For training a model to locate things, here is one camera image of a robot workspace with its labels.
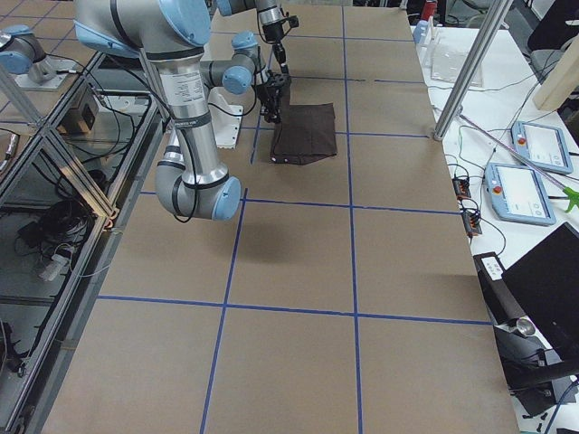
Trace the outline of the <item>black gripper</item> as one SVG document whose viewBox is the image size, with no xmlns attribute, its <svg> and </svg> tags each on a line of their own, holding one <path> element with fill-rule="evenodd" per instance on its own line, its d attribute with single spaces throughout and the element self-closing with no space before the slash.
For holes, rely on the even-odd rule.
<svg viewBox="0 0 579 434">
<path fill-rule="evenodd" d="M 267 123 L 281 122 L 282 101 L 290 91 L 290 75 L 267 71 L 267 80 L 260 85 L 261 115 Z"/>
<path fill-rule="evenodd" d="M 289 75 L 286 51 L 281 43 L 291 29 L 299 27 L 299 18 L 296 15 L 282 16 L 278 21 L 265 24 L 262 27 L 264 40 L 272 44 L 272 51 L 282 74 Z"/>
</svg>

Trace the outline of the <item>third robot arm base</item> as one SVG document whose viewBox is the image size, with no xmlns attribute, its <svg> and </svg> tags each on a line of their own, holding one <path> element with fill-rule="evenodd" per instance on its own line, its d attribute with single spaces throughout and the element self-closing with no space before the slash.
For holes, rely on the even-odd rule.
<svg viewBox="0 0 579 434">
<path fill-rule="evenodd" d="M 1 30 L 1 66 L 25 90 L 57 90 L 69 75 L 78 73 L 76 61 L 47 54 L 24 24 Z"/>
</svg>

